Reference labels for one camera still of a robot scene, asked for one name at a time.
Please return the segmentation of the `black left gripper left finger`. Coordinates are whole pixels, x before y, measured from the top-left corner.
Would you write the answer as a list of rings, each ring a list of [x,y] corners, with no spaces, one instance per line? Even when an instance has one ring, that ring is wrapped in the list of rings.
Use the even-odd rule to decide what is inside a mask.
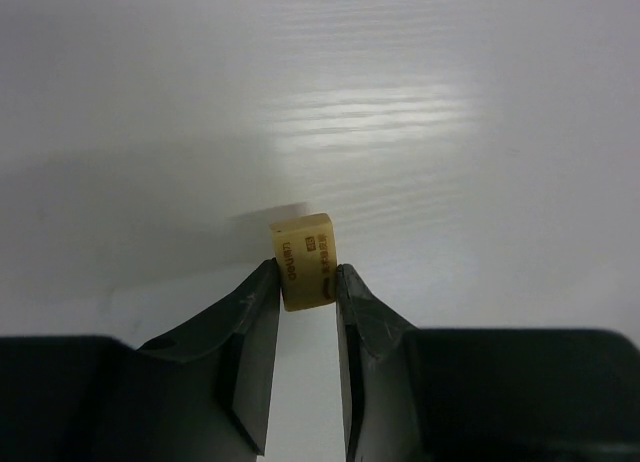
[[[5,461],[254,461],[266,449],[277,264],[139,348],[107,336],[1,341]]]

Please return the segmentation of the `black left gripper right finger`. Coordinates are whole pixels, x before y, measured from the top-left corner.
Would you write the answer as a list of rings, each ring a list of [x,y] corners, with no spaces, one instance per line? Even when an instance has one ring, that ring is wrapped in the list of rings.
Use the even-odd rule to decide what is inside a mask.
[[[336,273],[350,461],[635,461],[639,351],[580,328],[419,328]]]

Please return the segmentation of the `tan small eraser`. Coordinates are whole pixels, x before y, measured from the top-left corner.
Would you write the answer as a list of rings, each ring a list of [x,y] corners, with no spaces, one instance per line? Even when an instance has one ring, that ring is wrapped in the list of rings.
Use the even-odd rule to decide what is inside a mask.
[[[295,312],[334,303],[338,261],[329,215],[275,222],[270,232],[284,309]]]

